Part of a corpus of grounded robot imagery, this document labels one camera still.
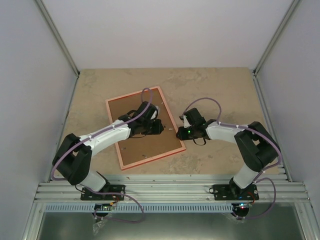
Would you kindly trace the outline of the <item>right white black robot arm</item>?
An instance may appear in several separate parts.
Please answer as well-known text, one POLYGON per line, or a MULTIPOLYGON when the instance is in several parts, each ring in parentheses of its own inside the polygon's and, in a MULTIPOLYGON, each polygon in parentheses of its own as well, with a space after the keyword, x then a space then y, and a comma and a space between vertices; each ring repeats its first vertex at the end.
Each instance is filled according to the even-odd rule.
POLYGON ((197 108, 180 116, 183 126, 178 128, 176 137, 181 141, 203 139, 221 140, 236 144, 243 159, 240 171, 229 181, 229 193, 236 200, 248 193, 248 187, 262 174, 275 159, 282 159, 278 144, 264 126, 254 121, 249 125, 223 123, 217 119, 205 120, 197 108))

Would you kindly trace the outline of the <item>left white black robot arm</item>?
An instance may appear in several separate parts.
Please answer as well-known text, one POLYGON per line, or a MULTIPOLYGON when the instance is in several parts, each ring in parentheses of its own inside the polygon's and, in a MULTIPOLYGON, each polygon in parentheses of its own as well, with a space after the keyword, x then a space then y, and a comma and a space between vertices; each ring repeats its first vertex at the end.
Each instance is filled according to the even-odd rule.
POLYGON ((99 200, 108 197, 110 183, 100 173, 91 170, 91 160, 109 146, 130 138, 159 135, 163 132, 158 118, 159 107, 144 101, 137 110, 120 116, 112 124, 83 136, 68 134, 62 141, 53 161, 51 178, 58 171, 72 186, 81 185, 92 190, 99 200))

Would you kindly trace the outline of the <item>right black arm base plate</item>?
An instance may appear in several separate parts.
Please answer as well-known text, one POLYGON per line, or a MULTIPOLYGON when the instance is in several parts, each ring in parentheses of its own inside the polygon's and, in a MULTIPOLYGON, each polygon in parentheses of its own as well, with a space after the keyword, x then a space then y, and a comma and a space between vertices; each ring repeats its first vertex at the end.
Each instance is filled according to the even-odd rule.
POLYGON ((214 184, 209 188, 209 193, 214 195, 216 201, 253 201, 259 200, 259 193, 255 184, 241 189, 229 184, 214 184))

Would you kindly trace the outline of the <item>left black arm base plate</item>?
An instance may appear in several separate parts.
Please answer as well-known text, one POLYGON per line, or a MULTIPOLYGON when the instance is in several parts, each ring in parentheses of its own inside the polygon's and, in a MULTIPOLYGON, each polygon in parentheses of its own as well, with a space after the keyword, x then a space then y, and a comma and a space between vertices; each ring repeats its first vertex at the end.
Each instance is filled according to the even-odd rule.
POLYGON ((99 193, 96 194, 88 190, 86 187, 79 188, 77 185, 75 189, 80 192, 80 199, 82 201, 123 201, 124 196, 119 194, 124 194, 126 191, 126 186, 123 184, 111 184, 103 187, 99 193))

